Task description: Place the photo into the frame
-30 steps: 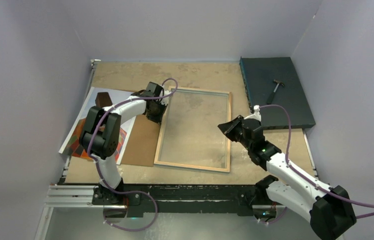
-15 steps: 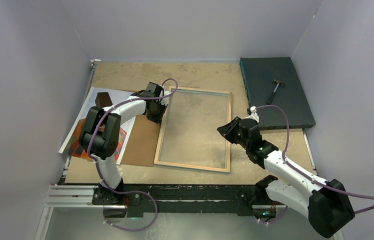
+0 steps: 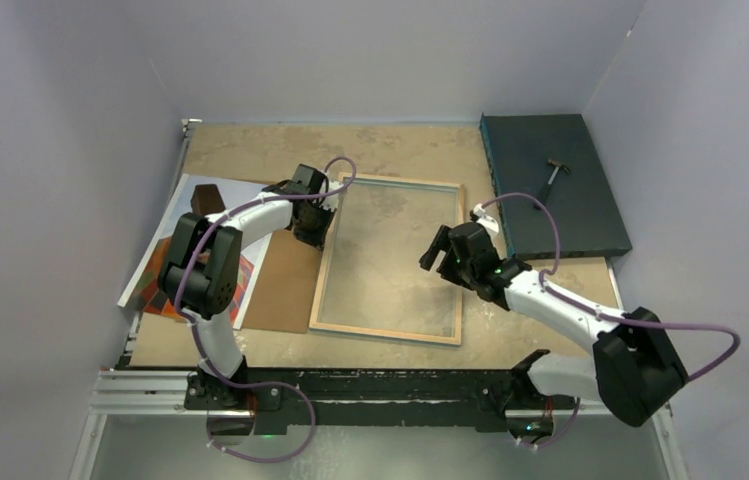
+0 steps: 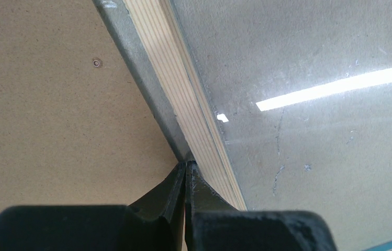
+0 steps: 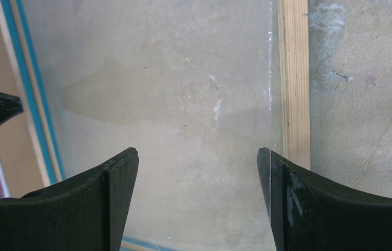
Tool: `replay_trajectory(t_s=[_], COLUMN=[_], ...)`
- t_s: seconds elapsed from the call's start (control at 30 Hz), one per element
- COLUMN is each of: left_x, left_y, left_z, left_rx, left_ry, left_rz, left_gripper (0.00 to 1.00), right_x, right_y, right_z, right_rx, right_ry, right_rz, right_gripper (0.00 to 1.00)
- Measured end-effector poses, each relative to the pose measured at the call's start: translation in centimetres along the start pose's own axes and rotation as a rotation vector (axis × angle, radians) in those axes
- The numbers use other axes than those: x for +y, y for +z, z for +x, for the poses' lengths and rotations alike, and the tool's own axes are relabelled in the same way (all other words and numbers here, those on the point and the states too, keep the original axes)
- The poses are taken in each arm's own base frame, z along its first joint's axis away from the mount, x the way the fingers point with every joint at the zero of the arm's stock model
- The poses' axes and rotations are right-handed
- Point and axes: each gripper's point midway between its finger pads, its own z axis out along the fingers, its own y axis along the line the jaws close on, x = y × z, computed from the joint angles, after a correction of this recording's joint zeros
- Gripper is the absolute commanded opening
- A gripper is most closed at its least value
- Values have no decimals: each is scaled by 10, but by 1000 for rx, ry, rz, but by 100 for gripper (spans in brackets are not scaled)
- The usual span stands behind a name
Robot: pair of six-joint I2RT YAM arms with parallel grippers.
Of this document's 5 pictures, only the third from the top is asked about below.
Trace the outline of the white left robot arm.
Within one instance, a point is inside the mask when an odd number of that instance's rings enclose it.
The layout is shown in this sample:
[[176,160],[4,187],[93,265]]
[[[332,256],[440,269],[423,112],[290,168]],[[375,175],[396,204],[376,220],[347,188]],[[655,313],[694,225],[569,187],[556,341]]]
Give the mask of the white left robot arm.
[[302,315],[309,328],[457,347],[463,296],[419,264],[439,226],[464,217],[454,183],[358,173],[331,179],[299,165],[286,180],[221,213],[186,212],[174,228],[158,285],[185,320],[198,362],[188,378],[189,409],[234,409],[248,396],[275,410],[293,395],[309,401],[408,400],[433,396],[441,374],[417,368],[255,367],[241,351],[229,317],[241,253],[277,233],[316,254],[310,305],[293,300],[292,278],[308,268],[297,256],[282,264],[269,294],[282,316]]

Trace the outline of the brown backing board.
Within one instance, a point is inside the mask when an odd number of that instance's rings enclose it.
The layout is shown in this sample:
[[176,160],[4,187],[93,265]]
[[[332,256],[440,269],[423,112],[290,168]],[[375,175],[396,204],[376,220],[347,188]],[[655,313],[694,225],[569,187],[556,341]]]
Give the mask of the brown backing board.
[[305,334],[322,252],[289,230],[272,234],[241,328]]

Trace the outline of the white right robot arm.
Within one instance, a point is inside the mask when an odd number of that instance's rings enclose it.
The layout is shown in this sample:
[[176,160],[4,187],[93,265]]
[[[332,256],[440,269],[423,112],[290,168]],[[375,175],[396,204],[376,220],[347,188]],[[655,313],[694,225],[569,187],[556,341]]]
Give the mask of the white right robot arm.
[[551,396],[599,401],[624,424],[639,427],[691,379],[653,312],[587,303],[531,265],[500,257],[477,222],[441,226],[419,265],[587,351],[585,357],[536,351],[514,367],[511,392],[523,406]]

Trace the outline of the hot air balloon photo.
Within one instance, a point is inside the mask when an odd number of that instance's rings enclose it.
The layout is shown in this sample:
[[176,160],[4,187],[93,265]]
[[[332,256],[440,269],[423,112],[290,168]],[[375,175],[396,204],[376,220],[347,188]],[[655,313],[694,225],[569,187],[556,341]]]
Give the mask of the hot air balloon photo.
[[[117,305],[129,310],[158,314],[179,321],[181,317],[176,313],[168,297],[158,287],[158,276],[178,219],[188,212],[200,215],[223,213],[254,198],[266,185],[265,181],[182,175],[174,188],[153,239],[128,281]],[[255,290],[270,240],[271,237],[266,236],[242,249],[238,279],[233,289],[230,305],[230,320],[236,330],[243,326],[245,312]]]

